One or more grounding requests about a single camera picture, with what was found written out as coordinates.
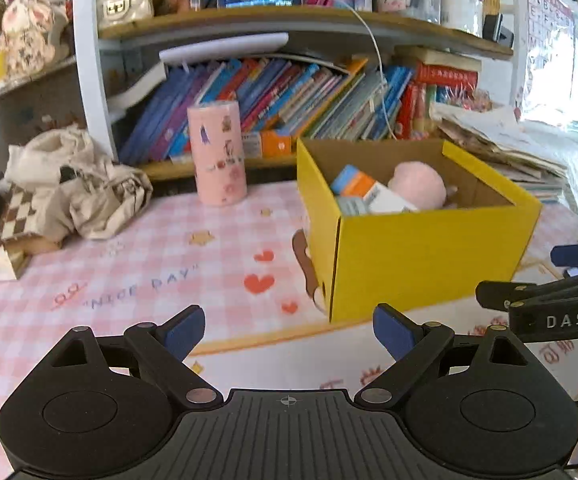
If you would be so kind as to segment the floral plush doll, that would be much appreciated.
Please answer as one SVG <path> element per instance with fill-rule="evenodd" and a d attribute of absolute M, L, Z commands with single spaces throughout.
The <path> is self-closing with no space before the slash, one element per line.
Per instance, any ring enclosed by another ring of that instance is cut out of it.
<path fill-rule="evenodd" d="M 2 17 L 0 84 L 35 76 L 68 58 L 68 23 L 66 12 L 50 0 L 14 0 Z"/>

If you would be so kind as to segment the pink checked table mat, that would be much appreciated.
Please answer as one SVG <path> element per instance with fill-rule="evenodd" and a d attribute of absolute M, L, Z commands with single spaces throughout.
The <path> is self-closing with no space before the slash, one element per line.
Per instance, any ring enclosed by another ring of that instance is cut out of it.
<path fill-rule="evenodd" d="M 369 324 L 331 324 L 315 306 L 291 247 L 304 226 L 298 188 L 283 182 L 225 209 L 160 198 L 111 240 L 34 257 L 0 283 L 0 407 L 70 328 L 119 335 L 191 304 L 207 327 L 186 363 L 219 390 L 359 390 L 391 356 Z M 0 445 L 0 479 L 9 471 Z"/>

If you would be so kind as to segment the white orange usmile box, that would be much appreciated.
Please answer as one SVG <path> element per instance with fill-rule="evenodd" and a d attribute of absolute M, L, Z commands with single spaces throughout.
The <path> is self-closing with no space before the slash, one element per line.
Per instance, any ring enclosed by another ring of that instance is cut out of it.
<path fill-rule="evenodd" d="M 331 182 L 330 188 L 345 217 L 400 214 L 418 210 L 405 198 L 352 165 L 341 170 Z"/>

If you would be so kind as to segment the row of colourful books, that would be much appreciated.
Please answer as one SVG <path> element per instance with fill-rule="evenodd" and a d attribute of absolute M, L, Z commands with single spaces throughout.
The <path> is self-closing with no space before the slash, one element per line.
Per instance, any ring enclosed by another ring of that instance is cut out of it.
<path fill-rule="evenodd" d="M 394 136 L 401 97 L 413 72 L 343 65 L 289 54 L 227 58 L 188 67 L 155 64 L 111 106 L 140 112 L 121 162 L 141 165 L 186 156 L 191 150 L 187 110 L 237 101 L 241 132 L 275 130 L 298 139 L 381 141 Z"/>

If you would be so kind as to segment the beige canvas bag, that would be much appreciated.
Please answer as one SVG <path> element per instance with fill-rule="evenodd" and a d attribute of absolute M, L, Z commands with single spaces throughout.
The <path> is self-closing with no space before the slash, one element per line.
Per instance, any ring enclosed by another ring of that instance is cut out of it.
<path fill-rule="evenodd" d="M 109 240 L 152 196 L 144 171 L 99 152 L 88 130 L 76 124 L 11 145 L 4 180 L 9 193 L 0 243 L 28 254 L 29 240 L 55 247 L 72 234 Z"/>

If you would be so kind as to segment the white pen holder cup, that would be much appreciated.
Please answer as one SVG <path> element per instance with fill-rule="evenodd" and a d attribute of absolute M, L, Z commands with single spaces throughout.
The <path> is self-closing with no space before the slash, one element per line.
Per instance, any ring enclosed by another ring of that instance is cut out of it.
<path fill-rule="evenodd" d="M 482 37 L 483 2 L 480 0 L 441 0 L 441 25 Z"/>

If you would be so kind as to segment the pink cylindrical container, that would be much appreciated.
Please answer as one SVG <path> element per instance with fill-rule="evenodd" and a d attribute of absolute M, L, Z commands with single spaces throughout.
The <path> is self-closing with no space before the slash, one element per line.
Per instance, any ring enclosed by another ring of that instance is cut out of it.
<path fill-rule="evenodd" d="M 247 195 L 245 150 L 237 101 L 215 101 L 187 110 L 199 200 L 223 207 Z"/>

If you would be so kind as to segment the stack of papers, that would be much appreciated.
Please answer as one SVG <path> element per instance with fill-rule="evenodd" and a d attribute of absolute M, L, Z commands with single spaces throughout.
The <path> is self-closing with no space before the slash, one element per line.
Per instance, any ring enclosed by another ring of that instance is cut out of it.
<path fill-rule="evenodd" d="M 542 203 L 564 199 L 566 165 L 518 124 L 513 110 L 476 112 L 443 103 L 430 107 L 443 136 L 492 166 Z"/>

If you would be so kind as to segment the orange white small box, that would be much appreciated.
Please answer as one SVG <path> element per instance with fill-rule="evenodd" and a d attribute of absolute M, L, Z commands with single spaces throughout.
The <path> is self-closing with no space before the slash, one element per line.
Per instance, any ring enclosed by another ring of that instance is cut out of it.
<path fill-rule="evenodd" d="M 275 130 L 244 132 L 241 138 L 247 158 L 275 158 L 293 153 L 291 136 Z"/>

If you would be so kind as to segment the white flat tablet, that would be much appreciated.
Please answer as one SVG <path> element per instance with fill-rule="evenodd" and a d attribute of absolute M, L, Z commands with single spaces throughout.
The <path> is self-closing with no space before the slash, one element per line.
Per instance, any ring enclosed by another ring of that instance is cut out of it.
<path fill-rule="evenodd" d="M 288 41 L 287 32 L 219 38 L 161 50 L 159 60 L 170 66 L 182 66 L 224 58 L 238 58 L 250 54 L 275 52 L 283 48 Z"/>

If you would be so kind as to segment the red thick dictionary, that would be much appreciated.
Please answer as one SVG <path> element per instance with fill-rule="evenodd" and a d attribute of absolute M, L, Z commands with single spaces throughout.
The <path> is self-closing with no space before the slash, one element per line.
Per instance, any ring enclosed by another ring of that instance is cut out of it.
<path fill-rule="evenodd" d="M 423 47 L 395 48 L 393 60 L 413 71 L 416 84 L 475 89 L 482 70 L 475 58 Z"/>

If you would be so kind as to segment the yellow cardboard box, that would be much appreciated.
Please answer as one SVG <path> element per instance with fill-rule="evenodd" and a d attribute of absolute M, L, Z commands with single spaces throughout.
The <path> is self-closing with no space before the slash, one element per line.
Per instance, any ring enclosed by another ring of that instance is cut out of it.
<path fill-rule="evenodd" d="M 457 190 L 453 207 L 342 214 L 331 185 L 345 166 L 387 183 L 400 162 L 438 171 Z M 542 209 L 519 185 L 443 140 L 300 140 L 297 182 L 317 277 L 310 286 L 332 323 L 368 320 L 382 302 L 405 311 L 469 296 L 484 280 L 510 280 Z"/>

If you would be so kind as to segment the pink plush toy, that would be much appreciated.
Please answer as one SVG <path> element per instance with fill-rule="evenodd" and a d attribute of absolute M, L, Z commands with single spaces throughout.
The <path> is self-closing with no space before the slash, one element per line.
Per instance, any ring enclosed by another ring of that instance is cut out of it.
<path fill-rule="evenodd" d="M 424 162 L 401 162 L 394 168 L 388 188 L 418 210 L 437 210 L 458 191 L 447 185 L 441 174 Z"/>

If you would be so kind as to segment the small wooden block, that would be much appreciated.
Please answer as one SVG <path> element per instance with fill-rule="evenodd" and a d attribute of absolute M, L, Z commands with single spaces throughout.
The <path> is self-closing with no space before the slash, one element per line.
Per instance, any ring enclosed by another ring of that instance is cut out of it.
<path fill-rule="evenodd" d="M 21 278 L 31 259 L 37 255 L 57 252 L 62 245 L 34 238 L 0 246 L 0 282 L 13 282 Z"/>

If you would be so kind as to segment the white wooden bookshelf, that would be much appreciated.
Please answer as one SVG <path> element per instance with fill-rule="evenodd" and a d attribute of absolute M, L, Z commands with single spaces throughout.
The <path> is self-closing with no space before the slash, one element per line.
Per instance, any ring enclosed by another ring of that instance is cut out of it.
<path fill-rule="evenodd" d="M 100 30 L 96 0 L 72 0 L 73 55 L 26 84 L 0 93 L 0 177 L 12 144 L 25 144 L 50 119 L 85 122 L 97 148 L 116 156 L 137 122 L 138 110 L 120 112 L 108 101 L 158 61 L 160 51 L 196 42 L 285 32 L 284 49 L 317 58 L 355 58 L 400 44 L 509 61 L 512 51 L 459 30 L 399 14 L 352 12 L 335 6 L 209 9 Z"/>

